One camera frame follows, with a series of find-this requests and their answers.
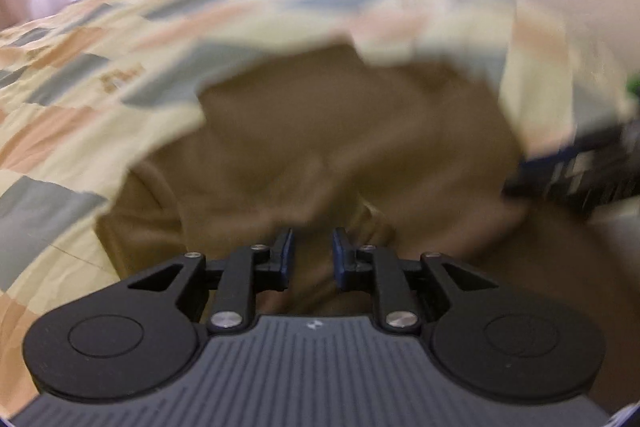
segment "brown cloth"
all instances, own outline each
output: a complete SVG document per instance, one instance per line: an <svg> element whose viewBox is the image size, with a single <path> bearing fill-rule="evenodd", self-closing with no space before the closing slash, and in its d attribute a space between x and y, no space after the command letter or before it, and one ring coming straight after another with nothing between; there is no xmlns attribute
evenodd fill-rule
<svg viewBox="0 0 640 427"><path fill-rule="evenodd" d="M369 68L354 49L276 58L200 96L206 123L135 165L96 230L121 277L178 253L225 257L296 229L290 289L260 308L365 312L338 295L330 232L441 251L499 280L581 309L608 352L592 396L612 410L640 398L640 306L587 228L553 208L503 200L520 157L484 82L449 67Z"/></svg>

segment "grey ribbed plate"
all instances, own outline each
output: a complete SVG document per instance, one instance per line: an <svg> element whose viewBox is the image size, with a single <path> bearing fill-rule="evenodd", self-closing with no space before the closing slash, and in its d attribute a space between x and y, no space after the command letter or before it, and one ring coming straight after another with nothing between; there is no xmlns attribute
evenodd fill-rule
<svg viewBox="0 0 640 427"><path fill-rule="evenodd" d="M456 386L417 339L368 317L265 316L243 335L213 338L183 377L110 405L42 395L17 427L599 427L585 397L534 407Z"/></svg>

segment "metal screw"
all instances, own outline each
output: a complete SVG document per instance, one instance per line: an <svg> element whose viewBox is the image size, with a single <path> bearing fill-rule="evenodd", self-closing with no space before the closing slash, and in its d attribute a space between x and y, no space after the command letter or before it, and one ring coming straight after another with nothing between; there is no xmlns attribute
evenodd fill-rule
<svg viewBox="0 0 640 427"><path fill-rule="evenodd" d="M211 324L217 328L235 328L242 324L242 315L236 312L218 312L211 317Z"/></svg>
<svg viewBox="0 0 640 427"><path fill-rule="evenodd" d="M391 312L386 316L386 323L392 328L408 328L418 322L418 316L412 312Z"/></svg>

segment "patchwork quilt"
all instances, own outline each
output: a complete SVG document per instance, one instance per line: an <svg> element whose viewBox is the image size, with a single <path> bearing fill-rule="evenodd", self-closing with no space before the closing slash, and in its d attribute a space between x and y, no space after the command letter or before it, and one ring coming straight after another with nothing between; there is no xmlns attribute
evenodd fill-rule
<svg viewBox="0 0 640 427"><path fill-rule="evenodd" d="M624 118L625 71L531 0L81 0L0 33L0 415L36 393L31 323L116 281L93 226L127 168L202 123L196 94L339 39L488 82L524 150Z"/></svg>

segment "circular black pad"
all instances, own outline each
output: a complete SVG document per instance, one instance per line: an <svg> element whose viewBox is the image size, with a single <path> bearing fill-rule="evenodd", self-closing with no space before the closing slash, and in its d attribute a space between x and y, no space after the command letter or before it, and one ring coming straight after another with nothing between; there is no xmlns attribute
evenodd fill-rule
<svg viewBox="0 0 640 427"><path fill-rule="evenodd" d="M23 352L41 391L109 401L144 393L174 377L197 345L190 320L162 293L114 292L105 298L98 292L37 320L25 336Z"/></svg>
<svg viewBox="0 0 640 427"><path fill-rule="evenodd" d="M98 315L76 324L69 343L88 357L109 358L135 349L144 336L143 327L129 317Z"/></svg>
<svg viewBox="0 0 640 427"><path fill-rule="evenodd" d="M465 387L531 403L588 389L604 338L586 317L555 301L498 288L459 296L434 328L431 351Z"/></svg>

